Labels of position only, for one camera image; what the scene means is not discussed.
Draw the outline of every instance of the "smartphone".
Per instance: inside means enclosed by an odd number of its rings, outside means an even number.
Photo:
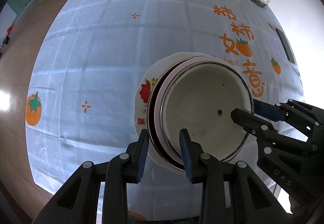
[[[294,55],[293,52],[291,50],[291,46],[286,38],[286,35],[278,28],[276,28],[276,32],[280,38],[280,41],[282,43],[283,49],[286,52],[286,56],[287,59],[291,62],[291,63],[295,63],[295,59],[294,59]]]

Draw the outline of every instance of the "white floral plate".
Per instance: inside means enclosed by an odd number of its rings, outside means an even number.
[[[204,53],[197,53],[197,52],[178,52],[172,54],[166,58],[163,58],[156,63],[154,63],[144,74],[144,77],[137,88],[134,97],[134,126],[137,137],[140,136],[142,129],[147,129],[147,117],[146,117],[146,109],[147,109],[147,102],[150,96],[150,93],[159,80],[161,75],[171,66],[174,64],[192,57],[198,56],[209,56]],[[150,145],[148,147],[148,154],[152,158],[152,160],[157,163],[158,165],[165,167],[175,173],[184,174],[184,172],[172,167],[167,162],[163,160],[163,158],[157,153],[153,144],[150,141]]]

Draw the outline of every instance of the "floor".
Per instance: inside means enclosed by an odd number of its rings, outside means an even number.
[[[0,91],[10,107],[0,110],[0,180],[34,219],[52,197],[33,181],[26,148],[25,109],[31,73],[44,37],[67,0],[32,0],[16,22],[0,59]]]

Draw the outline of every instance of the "red flower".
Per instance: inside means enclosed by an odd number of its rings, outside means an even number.
[[[149,81],[146,82],[146,84],[142,84],[142,90],[140,91],[141,99],[144,103],[148,102],[148,97],[151,94],[151,84]]]
[[[144,119],[142,119],[142,118],[137,118],[137,123],[138,123],[138,124],[143,124],[143,125],[145,125],[145,118],[144,118]]]

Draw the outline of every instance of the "white tablecloth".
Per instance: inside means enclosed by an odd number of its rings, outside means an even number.
[[[302,101],[297,65],[287,60],[275,28],[282,30],[270,8],[250,0],[68,0],[30,81],[29,95],[38,92],[42,109],[38,124],[26,123],[35,183],[54,194],[82,162],[109,161],[137,141],[135,91],[152,64],[176,52],[227,60],[257,99]],[[275,126],[303,139],[283,123]],[[237,160],[273,183],[256,166],[254,136]],[[128,209],[147,220],[192,217],[199,214],[200,196],[200,185],[147,157],[141,183],[128,185]]]

